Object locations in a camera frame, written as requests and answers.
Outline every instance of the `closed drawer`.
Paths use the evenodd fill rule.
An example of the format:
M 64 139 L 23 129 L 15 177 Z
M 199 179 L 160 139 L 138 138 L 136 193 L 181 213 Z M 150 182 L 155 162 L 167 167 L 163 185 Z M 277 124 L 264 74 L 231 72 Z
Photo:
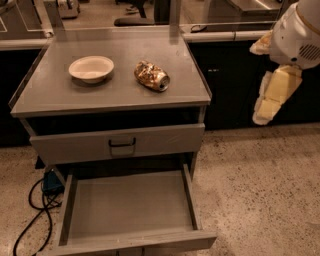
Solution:
M 33 136 L 31 144 L 47 165 L 112 158 L 195 152 L 204 124 Z

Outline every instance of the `drawer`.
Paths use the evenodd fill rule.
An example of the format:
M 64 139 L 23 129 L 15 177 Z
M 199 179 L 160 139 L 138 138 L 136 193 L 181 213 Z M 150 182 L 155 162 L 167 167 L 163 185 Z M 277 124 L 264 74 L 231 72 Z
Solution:
M 130 172 L 69 173 L 55 247 L 38 256 L 163 256 L 212 246 L 216 235 L 201 228 L 187 165 Z
M 204 124 L 188 124 L 33 136 L 30 142 L 42 161 L 53 165 L 195 152 L 203 133 Z

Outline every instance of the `open drawer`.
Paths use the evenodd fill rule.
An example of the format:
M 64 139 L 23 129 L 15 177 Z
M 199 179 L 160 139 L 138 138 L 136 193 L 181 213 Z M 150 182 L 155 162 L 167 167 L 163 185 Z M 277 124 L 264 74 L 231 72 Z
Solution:
M 56 247 L 39 255 L 163 256 L 214 243 L 215 234 L 201 228 L 186 164 L 90 173 L 68 175 Z

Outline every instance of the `black cabinet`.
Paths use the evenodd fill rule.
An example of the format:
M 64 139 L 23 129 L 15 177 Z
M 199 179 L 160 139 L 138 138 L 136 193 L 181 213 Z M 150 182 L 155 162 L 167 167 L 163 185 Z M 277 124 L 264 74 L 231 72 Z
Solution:
M 27 145 L 29 136 L 8 103 L 40 50 L 0 51 L 0 146 Z
M 212 91 L 207 130 L 255 126 L 253 109 L 265 72 L 278 64 L 249 52 L 254 41 L 189 43 Z M 320 121 L 320 67 L 303 71 L 303 82 L 271 124 Z

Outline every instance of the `cabinet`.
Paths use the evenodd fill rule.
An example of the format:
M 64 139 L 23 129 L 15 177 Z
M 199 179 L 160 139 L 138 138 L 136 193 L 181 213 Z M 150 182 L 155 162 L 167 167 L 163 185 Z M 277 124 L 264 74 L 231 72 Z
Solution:
M 12 118 L 8 102 L 35 61 L 40 50 L 0 51 L 0 146 L 29 143 L 28 133 L 19 120 Z
M 261 80 L 266 71 L 273 72 L 279 65 L 270 61 L 269 56 L 250 53 L 252 43 L 254 41 L 189 43 L 212 91 L 206 129 L 256 126 L 252 115 Z M 303 71 L 302 84 L 270 124 L 320 121 L 319 70 L 320 66 Z
M 97 55 L 113 60 L 111 77 L 96 86 L 70 77 L 74 60 Z M 167 91 L 136 81 L 143 59 L 168 72 Z M 201 227 L 191 182 L 209 103 L 185 42 L 170 27 L 59 32 L 11 112 L 65 182 L 56 245 L 43 254 L 210 248 L 215 234 Z

